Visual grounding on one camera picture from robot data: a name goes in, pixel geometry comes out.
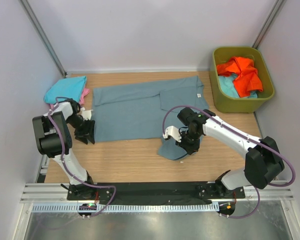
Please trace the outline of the light teal t shirt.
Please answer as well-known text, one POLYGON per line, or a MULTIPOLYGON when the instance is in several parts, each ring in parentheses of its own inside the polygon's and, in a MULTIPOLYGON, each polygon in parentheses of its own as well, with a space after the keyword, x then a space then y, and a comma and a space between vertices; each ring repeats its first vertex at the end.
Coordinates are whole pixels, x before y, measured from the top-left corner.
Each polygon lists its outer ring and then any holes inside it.
MULTIPOLYGON (((255 90, 249 91, 248 96, 241 97, 234 85, 235 79, 238 77, 237 74, 233 73, 230 76, 218 76, 218 82, 220 85, 221 91, 228 97, 230 98, 247 98, 247 99, 256 99, 258 98, 257 92, 255 90)), ((239 82, 238 86, 239 90, 248 90, 247 89, 247 84, 239 82)))

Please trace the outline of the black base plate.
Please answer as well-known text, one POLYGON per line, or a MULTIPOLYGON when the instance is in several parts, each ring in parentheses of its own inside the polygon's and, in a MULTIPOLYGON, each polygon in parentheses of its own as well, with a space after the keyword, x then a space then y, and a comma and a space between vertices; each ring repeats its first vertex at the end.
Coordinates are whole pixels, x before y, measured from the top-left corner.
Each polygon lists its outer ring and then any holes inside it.
POLYGON ((215 182, 184 181, 184 182, 117 182, 100 183, 96 187, 85 184, 61 185, 67 190, 68 200, 97 200, 104 203, 110 198, 113 201, 149 200, 151 203, 172 198, 178 200, 210 200, 210 199, 243 199, 245 192, 242 187, 228 190, 215 182))

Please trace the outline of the folded pink t shirt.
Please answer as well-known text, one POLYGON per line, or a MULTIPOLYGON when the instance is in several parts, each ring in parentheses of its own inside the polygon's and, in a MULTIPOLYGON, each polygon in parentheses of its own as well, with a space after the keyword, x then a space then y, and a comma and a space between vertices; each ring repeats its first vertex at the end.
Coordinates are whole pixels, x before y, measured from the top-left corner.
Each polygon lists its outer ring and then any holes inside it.
POLYGON ((81 106, 85 103, 85 97, 90 93, 90 89, 80 86, 68 86, 51 88, 44 96, 44 102, 49 105, 62 103, 66 100, 74 100, 81 106))

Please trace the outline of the orange t shirt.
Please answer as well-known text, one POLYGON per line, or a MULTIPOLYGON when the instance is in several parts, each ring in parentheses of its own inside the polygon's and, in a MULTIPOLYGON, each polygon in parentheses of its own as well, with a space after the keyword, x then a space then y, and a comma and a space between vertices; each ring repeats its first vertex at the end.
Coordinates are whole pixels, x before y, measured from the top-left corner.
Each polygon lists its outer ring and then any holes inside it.
POLYGON ((262 92, 263 84, 258 76, 258 70, 254 67, 254 61, 250 58, 234 56, 226 63, 216 66, 218 76, 230 76, 236 74, 235 88, 241 98, 249 95, 250 91, 262 92), (247 90, 239 90, 238 83, 246 84, 247 90))

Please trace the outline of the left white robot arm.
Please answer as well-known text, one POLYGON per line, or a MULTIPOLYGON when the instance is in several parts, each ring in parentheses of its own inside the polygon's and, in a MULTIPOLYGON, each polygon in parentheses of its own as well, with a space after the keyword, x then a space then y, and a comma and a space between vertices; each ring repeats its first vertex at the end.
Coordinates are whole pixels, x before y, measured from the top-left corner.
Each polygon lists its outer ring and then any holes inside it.
POLYGON ((74 128, 74 138, 84 144, 95 143, 92 112, 69 97, 56 97, 48 113, 32 119, 34 137, 40 154, 53 159, 69 179, 69 199, 91 200, 97 193, 92 177, 77 160, 68 126, 74 128))

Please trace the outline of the aluminium front frame rail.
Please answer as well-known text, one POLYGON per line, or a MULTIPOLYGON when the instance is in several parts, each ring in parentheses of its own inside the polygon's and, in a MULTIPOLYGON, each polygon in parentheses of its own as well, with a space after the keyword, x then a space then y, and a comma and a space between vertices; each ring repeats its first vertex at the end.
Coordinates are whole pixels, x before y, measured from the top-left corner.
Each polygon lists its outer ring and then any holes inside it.
MULTIPOLYGON (((258 192, 252 186, 243 188, 245 198, 239 201, 256 201, 260 195, 262 201, 293 201, 294 196, 289 187, 267 186, 258 192)), ((22 191, 21 203, 65 203, 68 191, 57 183, 27 183, 22 191)))

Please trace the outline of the aluminium left frame rail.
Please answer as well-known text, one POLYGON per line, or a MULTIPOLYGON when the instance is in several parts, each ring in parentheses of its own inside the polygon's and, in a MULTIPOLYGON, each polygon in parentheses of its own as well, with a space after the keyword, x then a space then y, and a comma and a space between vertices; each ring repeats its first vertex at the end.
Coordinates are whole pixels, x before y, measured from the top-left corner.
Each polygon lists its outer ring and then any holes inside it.
POLYGON ((48 172, 48 167, 49 167, 50 159, 48 158, 47 155, 42 155, 38 172, 35 178, 35 183, 44 183, 46 179, 46 175, 48 172))

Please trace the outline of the folded turquoise t shirt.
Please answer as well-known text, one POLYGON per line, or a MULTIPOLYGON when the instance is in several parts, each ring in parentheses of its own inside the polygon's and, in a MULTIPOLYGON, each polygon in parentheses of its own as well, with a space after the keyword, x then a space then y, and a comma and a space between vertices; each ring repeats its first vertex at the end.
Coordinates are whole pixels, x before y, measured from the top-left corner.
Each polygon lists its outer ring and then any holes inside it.
POLYGON ((56 97, 66 97, 83 105, 84 97, 90 92, 86 83, 86 76, 60 79, 46 92, 43 100, 46 104, 53 105, 56 103, 56 97))

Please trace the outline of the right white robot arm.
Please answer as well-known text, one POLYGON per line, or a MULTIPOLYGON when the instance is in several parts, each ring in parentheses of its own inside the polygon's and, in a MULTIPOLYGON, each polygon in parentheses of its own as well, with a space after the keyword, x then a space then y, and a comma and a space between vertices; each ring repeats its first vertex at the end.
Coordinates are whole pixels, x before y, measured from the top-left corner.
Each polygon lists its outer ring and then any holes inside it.
POLYGON ((185 107, 177 118, 187 130, 179 132, 176 145, 188 155, 199 151, 202 136, 209 136, 244 158, 243 168, 228 170, 215 180, 215 192, 221 198, 227 198, 241 187, 264 189, 285 169, 284 161, 278 156, 277 143, 271 137, 258 138, 246 134, 206 109, 195 112, 185 107))

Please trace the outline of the olive green plastic bin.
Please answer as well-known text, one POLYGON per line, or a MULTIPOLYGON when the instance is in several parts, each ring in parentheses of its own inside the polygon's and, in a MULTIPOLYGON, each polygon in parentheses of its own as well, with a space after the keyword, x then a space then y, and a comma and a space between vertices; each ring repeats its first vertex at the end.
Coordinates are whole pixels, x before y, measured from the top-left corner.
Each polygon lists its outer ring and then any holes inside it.
POLYGON ((258 50, 252 47, 228 46, 216 48, 212 54, 209 77, 214 106, 222 113, 253 113, 275 94, 264 58, 258 50), (258 77, 263 86, 263 91, 257 93, 257 98, 232 98, 222 92, 218 80, 217 65, 228 62, 232 57, 249 58, 254 61, 254 67, 258 70, 258 77))

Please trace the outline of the aluminium frame rail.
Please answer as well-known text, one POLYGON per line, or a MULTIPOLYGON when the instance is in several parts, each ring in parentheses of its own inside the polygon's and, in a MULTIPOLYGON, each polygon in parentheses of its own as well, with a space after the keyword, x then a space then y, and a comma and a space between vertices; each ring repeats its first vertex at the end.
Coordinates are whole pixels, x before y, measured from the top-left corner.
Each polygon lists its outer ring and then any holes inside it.
MULTIPOLYGON (((293 201, 294 196, 289 187, 267 186, 258 192, 252 186, 243 188, 245 198, 239 201, 256 201, 260 195, 262 201, 293 201)), ((27 183, 22 191, 21 203, 65 203, 68 191, 57 183, 27 183)))
POLYGON ((47 155, 42 155, 38 172, 35 178, 35 183, 44 183, 46 179, 46 175, 48 172, 48 167, 49 167, 50 159, 48 158, 47 155))

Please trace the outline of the grey blue t shirt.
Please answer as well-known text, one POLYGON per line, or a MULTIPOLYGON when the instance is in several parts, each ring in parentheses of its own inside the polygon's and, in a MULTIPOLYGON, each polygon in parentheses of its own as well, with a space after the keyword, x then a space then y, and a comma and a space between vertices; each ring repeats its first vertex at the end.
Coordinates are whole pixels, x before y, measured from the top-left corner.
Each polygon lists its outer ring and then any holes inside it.
POLYGON ((163 129, 183 127, 177 117, 182 105, 209 108, 203 91, 198 76, 94 88, 94 139, 162 139, 163 129))

